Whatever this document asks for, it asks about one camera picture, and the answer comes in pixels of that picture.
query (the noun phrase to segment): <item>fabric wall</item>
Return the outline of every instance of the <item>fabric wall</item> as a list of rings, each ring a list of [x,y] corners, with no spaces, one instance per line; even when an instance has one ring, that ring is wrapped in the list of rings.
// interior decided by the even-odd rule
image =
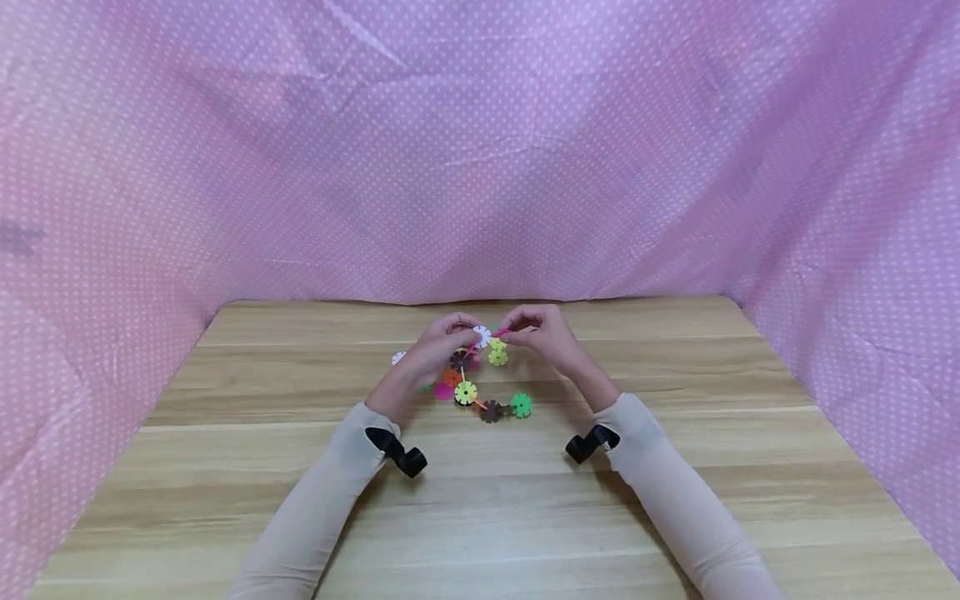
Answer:
[[[0,597],[223,302],[725,293],[960,573],[952,0],[0,3]]]

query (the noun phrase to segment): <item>beige sleeve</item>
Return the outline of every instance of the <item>beige sleeve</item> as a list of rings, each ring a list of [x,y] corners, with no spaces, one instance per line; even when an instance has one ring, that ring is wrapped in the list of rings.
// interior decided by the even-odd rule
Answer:
[[[400,430],[361,402],[330,438],[254,545],[229,600],[309,600],[357,497],[383,464],[367,427]]]
[[[613,470],[634,489],[677,562],[705,600],[782,598],[746,535],[633,394],[595,416],[620,436]]]

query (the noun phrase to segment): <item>black wrist strap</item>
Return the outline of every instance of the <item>black wrist strap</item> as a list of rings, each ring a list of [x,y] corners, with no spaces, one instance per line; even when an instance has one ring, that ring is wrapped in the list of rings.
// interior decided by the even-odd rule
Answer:
[[[409,452],[404,451],[403,444],[392,431],[379,427],[367,427],[365,431],[373,445],[389,456],[407,477],[413,479],[426,467],[426,457],[423,453],[418,448],[410,448]]]
[[[620,444],[620,436],[603,425],[594,425],[585,437],[573,436],[566,445],[566,453],[581,465],[601,445],[609,452]]]

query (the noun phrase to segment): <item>left hand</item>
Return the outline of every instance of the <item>left hand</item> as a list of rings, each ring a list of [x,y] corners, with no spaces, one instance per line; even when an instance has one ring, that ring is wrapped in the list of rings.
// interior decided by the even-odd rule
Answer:
[[[437,379],[457,348],[480,341],[480,334],[473,331],[478,325],[479,319],[461,312],[431,323],[400,362],[380,380],[367,398],[367,406],[396,422],[414,393]]]

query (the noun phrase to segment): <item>polka dot fabric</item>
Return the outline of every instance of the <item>polka dot fabric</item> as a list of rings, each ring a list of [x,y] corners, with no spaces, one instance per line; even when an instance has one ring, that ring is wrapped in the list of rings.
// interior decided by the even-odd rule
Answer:
[[[724,293],[960,572],[960,5],[0,3],[0,597],[218,306]]]

